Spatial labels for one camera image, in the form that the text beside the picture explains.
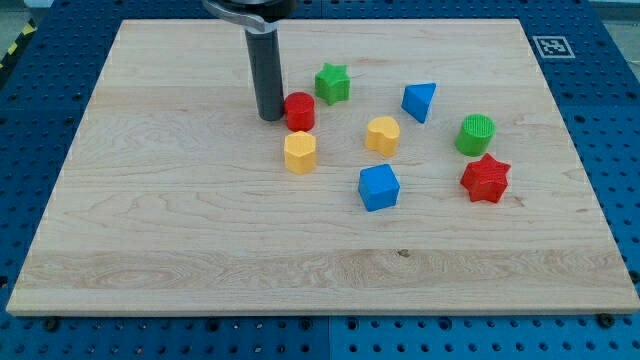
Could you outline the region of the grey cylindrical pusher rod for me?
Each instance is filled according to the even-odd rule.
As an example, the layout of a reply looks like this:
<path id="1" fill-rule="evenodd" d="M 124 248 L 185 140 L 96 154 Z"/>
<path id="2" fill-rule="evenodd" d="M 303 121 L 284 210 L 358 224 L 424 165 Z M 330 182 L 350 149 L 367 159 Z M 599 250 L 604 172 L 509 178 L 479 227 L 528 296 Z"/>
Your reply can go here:
<path id="1" fill-rule="evenodd" d="M 246 29 L 245 39 L 258 115 L 265 121 L 277 121 L 284 114 L 278 33 Z"/>

